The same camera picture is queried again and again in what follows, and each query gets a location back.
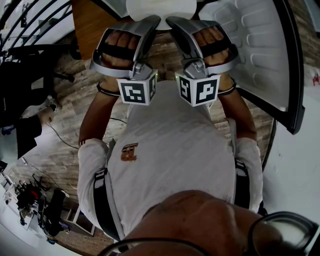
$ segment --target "glasses frame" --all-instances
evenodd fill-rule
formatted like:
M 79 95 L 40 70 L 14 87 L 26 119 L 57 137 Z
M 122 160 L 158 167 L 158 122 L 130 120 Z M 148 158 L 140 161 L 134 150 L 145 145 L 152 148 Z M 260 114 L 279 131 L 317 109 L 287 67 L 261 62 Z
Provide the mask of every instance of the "glasses frame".
M 257 224 L 261 222 L 270 222 L 270 221 L 276 221 L 276 220 L 286 220 L 291 223 L 296 223 L 299 224 L 299 226 L 305 228 L 307 230 L 307 233 L 309 234 L 309 238 L 307 239 L 307 242 L 305 245 L 298 249 L 298 251 L 304 251 L 307 246 L 310 244 L 310 242 L 313 240 L 313 238 L 317 234 L 317 230 L 319 228 L 319 225 L 316 224 L 315 222 L 307 219 L 306 217 L 303 217 L 302 215 L 299 215 L 297 213 L 289 212 L 289 211 L 279 211 L 276 213 L 269 214 L 265 217 L 262 217 L 258 219 L 256 222 L 252 224 L 249 230 L 248 234 L 248 249 L 249 249 L 249 254 L 252 256 L 258 256 L 258 252 L 255 248 L 254 245 L 254 239 L 253 239 L 253 232 Z
M 258 219 L 256 222 L 252 224 L 249 230 L 248 234 L 248 252 L 245 252 L 245 255 L 250 256 L 258 256 L 259 254 L 256 251 L 256 248 L 254 246 L 253 242 L 253 231 L 256 227 L 256 225 L 260 222 L 269 222 L 274 220 L 287 220 L 290 222 L 295 222 L 303 226 L 308 230 L 309 238 L 307 240 L 307 243 L 303 248 L 301 248 L 301 251 L 304 251 L 306 247 L 310 244 L 312 239 L 315 237 L 317 230 L 319 228 L 319 225 L 314 223 L 313 221 L 299 215 L 293 212 L 288 211 L 280 211 L 273 214 L 270 214 L 268 216 L 262 217 Z M 135 239 L 128 239 L 128 240 L 122 240 L 117 243 L 114 243 L 107 248 L 105 248 L 98 256 L 105 256 L 106 254 L 111 253 L 115 248 L 119 248 L 124 245 L 133 244 L 133 243 L 143 243 L 143 242 L 171 242 L 171 243 L 178 243 L 183 244 L 192 247 L 193 249 L 197 250 L 199 253 L 203 254 L 203 256 L 211 256 L 205 249 L 201 248 L 200 246 L 189 242 L 185 240 L 180 239 L 173 239 L 173 238 L 135 238 Z

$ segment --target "black metal railing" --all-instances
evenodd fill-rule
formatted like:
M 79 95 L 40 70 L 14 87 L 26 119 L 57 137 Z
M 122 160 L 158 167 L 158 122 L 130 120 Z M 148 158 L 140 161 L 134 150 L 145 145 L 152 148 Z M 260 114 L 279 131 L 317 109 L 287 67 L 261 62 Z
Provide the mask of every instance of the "black metal railing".
M 5 9 L 2 17 L 0 18 L 0 29 L 3 29 L 5 27 L 5 24 L 8 20 L 8 18 L 10 17 L 10 15 L 14 12 L 14 10 L 16 9 L 16 7 L 18 6 L 18 4 L 21 2 L 22 0 L 13 0 L 9 6 Z M 20 17 L 16 20 L 16 22 L 13 24 L 12 28 L 9 30 L 8 34 L 6 35 L 6 37 L 1 40 L 0 42 L 0 52 L 3 50 L 6 42 L 8 41 L 8 39 L 10 38 L 10 36 L 12 35 L 12 33 L 14 32 L 15 28 L 18 26 L 18 24 L 26 17 L 27 13 L 37 4 L 39 0 L 33 0 L 32 3 L 30 3 L 28 6 L 26 6 L 25 10 L 22 12 L 22 14 L 20 15 Z M 13 48 L 17 42 L 19 41 L 19 39 L 23 38 L 24 33 L 27 31 L 27 29 L 40 17 L 41 14 L 43 14 L 50 6 L 52 6 L 57 0 L 51 0 L 45 7 L 43 7 L 37 14 L 34 15 L 34 17 L 30 20 L 30 22 L 28 22 L 26 24 L 26 26 L 23 28 L 23 30 L 19 33 L 19 35 L 15 38 L 13 44 L 10 47 L 7 47 L 7 49 L 11 49 Z M 65 12 L 62 14 L 62 16 L 55 20 L 50 26 L 48 26 L 48 28 L 46 28 L 43 32 L 41 32 L 39 35 L 37 35 L 37 37 L 35 38 L 35 40 L 31 43 L 31 45 L 34 45 L 36 42 L 38 42 L 48 31 L 50 31 L 55 25 L 57 25 L 59 22 L 61 22 L 62 20 L 64 20 L 66 17 L 68 17 L 71 13 L 72 10 L 68 11 L 68 9 L 70 8 L 72 4 L 72 1 L 69 0 L 66 3 L 64 3 L 63 5 L 61 5 L 58 9 L 56 9 L 54 12 L 52 12 L 46 19 L 44 19 L 29 35 L 27 38 L 23 39 L 23 43 L 21 46 L 25 46 L 26 43 L 34 36 L 34 34 L 40 30 L 45 24 L 47 24 L 50 19 L 52 19 L 57 13 L 59 13 L 61 10 L 63 10 L 64 8 L 66 9 Z

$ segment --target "black and white square pattern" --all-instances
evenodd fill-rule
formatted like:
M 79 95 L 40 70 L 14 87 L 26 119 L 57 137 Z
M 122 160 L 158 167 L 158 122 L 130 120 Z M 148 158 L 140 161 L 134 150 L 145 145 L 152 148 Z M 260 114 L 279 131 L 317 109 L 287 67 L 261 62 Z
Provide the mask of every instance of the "black and white square pattern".
M 180 76 L 180 91 L 181 91 L 181 97 L 186 99 L 189 103 L 191 103 L 191 85 L 190 81 L 187 79 L 184 79 Z
M 196 85 L 195 104 L 212 101 L 216 98 L 217 80 L 198 82 Z
M 154 75 L 149 81 L 150 101 L 156 94 L 156 75 Z
M 121 83 L 123 99 L 126 102 L 146 103 L 146 95 L 143 83 Z

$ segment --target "glasses lens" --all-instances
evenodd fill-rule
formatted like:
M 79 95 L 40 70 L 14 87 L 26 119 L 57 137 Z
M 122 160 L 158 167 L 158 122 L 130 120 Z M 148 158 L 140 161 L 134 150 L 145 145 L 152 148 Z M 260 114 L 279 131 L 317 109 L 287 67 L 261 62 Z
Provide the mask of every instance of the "glasses lens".
M 254 248 L 260 256 L 301 255 L 309 237 L 303 225 L 288 219 L 261 221 L 252 233 Z
M 204 256 L 191 245 L 170 241 L 142 241 L 120 245 L 104 256 Z

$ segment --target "glasses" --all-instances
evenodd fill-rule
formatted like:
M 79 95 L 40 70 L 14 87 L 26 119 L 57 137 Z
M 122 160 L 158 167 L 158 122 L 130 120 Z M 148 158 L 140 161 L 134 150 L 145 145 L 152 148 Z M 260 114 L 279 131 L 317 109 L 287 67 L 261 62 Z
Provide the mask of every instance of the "glasses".
M 277 212 L 253 223 L 248 235 L 246 256 L 304 256 L 318 225 L 292 213 Z M 117 242 L 99 256 L 211 256 L 188 241 L 169 238 L 139 238 Z

